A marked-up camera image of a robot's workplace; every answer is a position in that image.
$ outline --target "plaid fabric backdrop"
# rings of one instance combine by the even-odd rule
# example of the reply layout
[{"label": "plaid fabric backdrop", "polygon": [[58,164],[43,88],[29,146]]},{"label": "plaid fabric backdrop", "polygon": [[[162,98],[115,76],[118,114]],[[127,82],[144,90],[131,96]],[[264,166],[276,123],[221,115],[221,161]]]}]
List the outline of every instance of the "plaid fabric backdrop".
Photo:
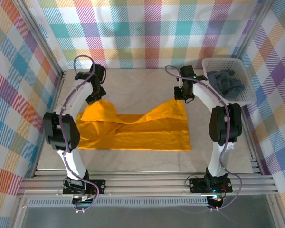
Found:
[{"label": "plaid fabric backdrop", "polygon": [[[27,0],[61,66],[163,68],[229,57],[261,0]],[[78,61],[78,68],[90,68]]]},{"label": "plaid fabric backdrop", "polygon": [[34,162],[57,82],[12,0],[0,0],[0,228]]},{"label": "plaid fabric backdrop", "polygon": [[285,207],[285,0],[276,0],[244,63],[258,101],[245,108],[257,152]]}]

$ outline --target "wire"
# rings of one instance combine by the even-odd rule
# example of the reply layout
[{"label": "wire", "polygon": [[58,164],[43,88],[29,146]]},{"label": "wire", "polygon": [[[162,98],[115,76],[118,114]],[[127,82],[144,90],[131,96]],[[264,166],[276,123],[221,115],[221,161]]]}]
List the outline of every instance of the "wire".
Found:
[{"label": "wire", "polygon": [[[199,177],[195,175],[190,175],[189,177],[196,177],[197,179],[199,179]],[[187,179],[185,180],[185,185],[187,185],[188,187],[190,187],[190,185],[187,184],[187,180],[189,179],[189,177],[187,177]]]},{"label": "wire", "polygon": [[223,217],[225,217],[225,219],[229,220],[231,223],[233,223],[233,225],[235,225],[236,227],[240,227],[243,228],[243,226],[239,223],[237,223],[236,221],[233,221],[232,219],[230,219],[227,215],[225,215],[222,211],[219,211],[220,215],[222,215]]},{"label": "wire", "polygon": [[105,79],[106,79],[106,69],[104,69],[104,72],[105,72],[104,79],[100,82],[100,84],[105,82]]},{"label": "wire", "polygon": [[189,104],[191,101],[193,101],[194,100],[194,98],[192,98],[191,100],[189,100],[188,102],[187,102],[187,100],[185,100],[185,103],[186,104]]},{"label": "wire", "polygon": [[93,199],[93,202],[91,203],[90,206],[88,206],[88,207],[85,208],[85,209],[82,208],[82,210],[78,210],[77,205],[75,205],[75,207],[74,207],[77,212],[78,212],[78,211],[85,212],[85,211],[87,211],[88,209],[90,209],[90,208],[96,203],[96,201],[97,201],[97,199],[98,199],[98,197],[99,197],[99,192],[100,192],[100,191],[99,191],[99,188],[98,188],[98,186],[97,186],[96,184],[90,182],[89,180],[82,179],[80,176],[78,176],[76,173],[74,173],[74,172],[72,171],[72,169],[70,168],[70,166],[69,166],[69,164],[68,164],[68,162],[67,162],[67,159],[66,159],[66,155],[67,155],[67,153],[69,152],[69,147],[68,147],[69,143],[68,143],[68,140],[67,140],[67,133],[66,133],[65,128],[64,128],[64,126],[63,126],[63,124],[62,124],[62,114],[63,114],[64,110],[66,109],[66,106],[67,106],[68,101],[71,99],[71,97],[74,95],[74,93],[75,93],[80,87],[82,87],[82,86],[93,76],[93,74],[94,74],[94,72],[95,72],[95,63],[94,63],[94,60],[93,60],[90,56],[87,56],[87,55],[79,55],[79,56],[77,56],[77,57],[74,59],[74,71],[76,72],[76,74],[77,74],[76,61],[77,61],[77,59],[80,58],[80,57],[86,57],[86,58],[90,59],[90,60],[92,61],[92,68],[93,68],[93,69],[92,69],[92,72],[90,73],[89,77],[87,77],[85,81],[83,81],[80,85],[78,85],[75,89],[73,89],[73,90],[70,92],[70,94],[67,96],[65,102],[64,102],[63,105],[62,105],[62,108],[61,108],[61,110],[60,110],[60,113],[59,113],[59,125],[60,125],[60,128],[61,128],[61,132],[62,132],[62,135],[63,135],[63,139],[65,140],[65,145],[66,145],[66,148],[65,148],[64,152],[62,153],[62,157],[63,157],[63,161],[64,161],[64,164],[65,164],[67,170],[68,170],[73,176],[75,176],[76,178],[78,178],[78,180],[83,181],[83,182],[86,183],[86,184],[90,184],[90,185],[92,185],[92,186],[96,189],[96,195],[95,195],[95,197],[94,197],[94,199]]},{"label": "wire", "polygon": [[201,213],[205,213],[205,212],[208,212],[209,211],[209,209],[205,209],[205,210],[201,210],[201,211],[187,211],[187,210],[185,210],[185,209],[183,209],[183,208],[181,208],[181,207],[192,207],[192,206],[187,206],[187,205],[185,205],[185,206],[178,206],[178,207],[175,207],[177,210],[180,210],[181,212],[184,212],[184,213],[187,213],[187,214],[192,214],[192,215],[195,215],[195,214],[201,214]]},{"label": "wire", "polygon": [[[174,75],[174,74],[170,73],[170,72],[168,71],[168,67],[172,67],[172,68],[176,69],[176,70],[178,71],[178,75]],[[214,96],[219,100],[219,102],[222,103],[222,105],[224,106],[224,108],[225,108],[225,110],[226,110],[226,116],[227,116],[227,133],[226,133],[226,140],[225,140],[224,148],[223,148],[223,150],[222,150],[222,152],[221,152],[221,154],[220,154],[220,156],[219,156],[219,163],[220,163],[220,165],[223,167],[223,169],[226,171],[226,173],[228,173],[228,174],[230,174],[230,175],[233,175],[233,176],[236,176],[236,177],[239,179],[239,188],[238,188],[238,191],[237,191],[236,195],[234,196],[234,198],[233,198],[228,204],[226,204],[225,206],[220,207],[220,209],[223,209],[223,208],[229,206],[231,203],[233,203],[233,202],[236,200],[236,198],[239,196],[239,193],[240,193],[241,190],[242,190],[242,179],[241,179],[241,177],[240,177],[239,175],[237,175],[237,174],[235,174],[235,173],[231,173],[229,170],[227,170],[226,167],[225,167],[224,164],[223,164],[223,161],[222,161],[222,160],[223,160],[224,153],[226,152],[226,148],[227,148],[227,145],[228,145],[228,142],[229,142],[229,136],[230,136],[230,115],[229,115],[228,107],[227,107],[227,105],[225,104],[225,102],[221,99],[221,97],[217,94],[217,92],[216,92],[211,86],[208,86],[208,85],[206,85],[205,83],[203,83],[203,82],[201,82],[201,81],[199,81],[199,80],[196,80],[196,79],[194,79],[194,78],[191,78],[191,77],[181,77],[181,71],[180,71],[177,67],[172,66],[172,65],[167,65],[167,66],[165,67],[165,71],[166,71],[169,75],[171,75],[171,76],[173,76],[173,77],[176,77],[176,78],[178,78],[178,79],[194,81],[194,82],[197,82],[197,83],[199,83],[200,85],[206,87],[208,90],[210,90],[210,91],[214,94]]]},{"label": "wire", "polygon": [[227,191],[226,191],[226,187],[225,187],[224,185],[222,185],[222,187],[223,187],[224,192],[225,192],[225,195],[224,195],[224,197],[223,197],[223,198],[225,198],[225,197],[226,197],[226,193],[227,193]]}]

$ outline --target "white plastic basket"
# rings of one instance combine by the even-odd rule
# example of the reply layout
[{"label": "white plastic basket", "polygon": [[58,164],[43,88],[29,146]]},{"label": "white plastic basket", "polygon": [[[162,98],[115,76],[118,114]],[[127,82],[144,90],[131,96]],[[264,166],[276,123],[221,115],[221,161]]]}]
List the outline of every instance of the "white plastic basket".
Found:
[{"label": "white plastic basket", "polygon": [[220,70],[234,70],[234,78],[241,81],[245,90],[240,92],[235,99],[226,99],[229,103],[238,103],[241,107],[255,103],[257,101],[256,92],[252,86],[248,72],[242,60],[237,58],[206,58],[202,60],[202,66],[205,76],[208,78],[207,72]]}]

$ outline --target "yellow cloth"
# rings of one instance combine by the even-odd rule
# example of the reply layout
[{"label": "yellow cloth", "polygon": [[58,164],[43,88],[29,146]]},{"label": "yellow cloth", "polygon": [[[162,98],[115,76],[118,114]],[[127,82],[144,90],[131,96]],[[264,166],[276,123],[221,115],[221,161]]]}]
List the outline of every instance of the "yellow cloth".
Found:
[{"label": "yellow cloth", "polygon": [[171,99],[147,114],[117,114],[99,100],[77,116],[79,149],[190,151],[182,101]]}]

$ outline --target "purple cable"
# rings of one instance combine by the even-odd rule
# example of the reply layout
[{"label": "purple cable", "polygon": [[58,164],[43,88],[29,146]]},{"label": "purple cable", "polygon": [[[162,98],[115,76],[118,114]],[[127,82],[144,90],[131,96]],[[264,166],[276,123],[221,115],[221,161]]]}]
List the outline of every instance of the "purple cable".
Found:
[{"label": "purple cable", "polygon": [[214,90],[213,88],[211,88],[210,86],[206,85],[205,83],[203,83],[203,82],[201,82],[201,81],[199,81],[199,80],[196,80],[196,79],[193,79],[193,78],[190,78],[190,77],[181,77],[181,76],[174,75],[174,74],[172,74],[172,73],[170,73],[170,72],[168,71],[168,67],[172,67],[172,68],[176,69],[176,70],[178,71],[178,74],[179,74],[179,75],[181,75],[181,71],[180,71],[177,67],[175,67],[175,66],[167,65],[167,66],[165,67],[165,71],[166,71],[169,75],[171,75],[171,76],[173,76],[173,77],[176,77],[176,78],[179,78],[179,79],[183,79],[183,80],[194,81],[194,82],[197,82],[197,83],[199,83],[200,85],[203,85],[204,87],[206,87],[206,88],[207,88],[208,90],[210,90],[210,91],[214,94],[214,96],[222,103],[222,105],[224,106],[224,108],[225,108],[225,110],[226,110],[226,116],[227,116],[227,133],[226,133],[226,140],[225,140],[225,145],[224,145],[223,151],[221,152],[221,154],[220,154],[220,156],[219,156],[219,163],[220,163],[220,165],[223,167],[223,169],[224,169],[228,174],[233,175],[233,176],[236,176],[236,177],[239,179],[239,188],[238,188],[238,192],[236,193],[236,195],[234,196],[234,198],[233,198],[228,204],[226,204],[225,206],[219,208],[219,209],[223,209],[223,208],[229,206],[231,203],[233,203],[233,202],[236,200],[236,198],[238,197],[238,195],[239,195],[239,193],[241,192],[241,190],[242,190],[242,179],[240,178],[240,176],[238,176],[238,175],[235,174],[235,173],[231,173],[230,171],[228,171],[228,170],[225,168],[225,166],[224,166],[224,164],[223,164],[223,161],[222,161],[222,160],[223,160],[224,153],[225,153],[226,148],[227,148],[227,144],[228,144],[228,142],[229,142],[229,136],[230,136],[230,115],[229,115],[228,107],[227,107],[227,105],[225,104],[225,102],[221,99],[221,97],[217,94],[217,92],[215,92],[215,90]]},{"label": "purple cable", "polygon": [[82,209],[82,210],[81,210],[82,212],[85,212],[86,210],[90,209],[90,208],[96,203],[96,201],[97,201],[97,199],[98,199],[98,197],[99,197],[99,188],[98,188],[98,186],[95,185],[94,183],[92,183],[92,182],[90,182],[90,181],[88,181],[88,180],[82,179],[81,177],[79,177],[76,173],[74,173],[74,172],[71,170],[69,164],[67,163],[67,159],[66,159],[66,154],[67,154],[68,151],[69,151],[69,148],[68,148],[68,146],[67,146],[67,145],[68,145],[67,133],[66,133],[65,128],[64,128],[64,126],[63,126],[63,124],[62,124],[62,114],[63,114],[63,111],[64,111],[65,108],[66,108],[66,105],[67,105],[68,101],[71,99],[71,97],[73,96],[73,94],[74,94],[76,91],[78,91],[78,89],[79,89],[81,86],[83,86],[83,85],[93,76],[93,74],[94,74],[94,72],[95,72],[95,63],[94,63],[94,60],[93,60],[90,56],[87,56],[87,55],[79,55],[79,56],[77,56],[77,57],[74,59],[74,70],[75,70],[75,73],[76,73],[76,74],[77,74],[77,70],[76,70],[76,60],[77,60],[79,57],[87,57],[87,58],[89,58],[89,59],[92,61],[93,69],[92,69],[92,72],[90,73],[89,77],[87,77],[86,80],[85,80],[83,83],[81,83],[81,84],[78,85],[75,89],[73,89],[73,91],[67,96],[66,101],[64,102],[64,104],[63,104],[63,106],[62,106],[62,108],[61,108],[61,110],[60,110],[60,114],[59,114],[59,124],[60,124],[60,128],[61,128],[61,132],[62,132],[63,138],[64,138],[64,140],[65,140],[65,144],[66,144],[66,149],[65,149],[65,151],[62,153],[62,157],[63,157],[63,161],[64,161],[64,163],[65,163],[65,165],[66,165],[67,170],[68,170],[72,175],[74,175],[75,177],[77,177],[80,181],[83,181],[83,182],[85,182],[85,183],[87,183],[87,184],[90,184],[90,185],[92,185],[92,186],[96,189],[96,196],[94,197],[92,204],[91,204],[89,207],[87,207],[86,209]]}]

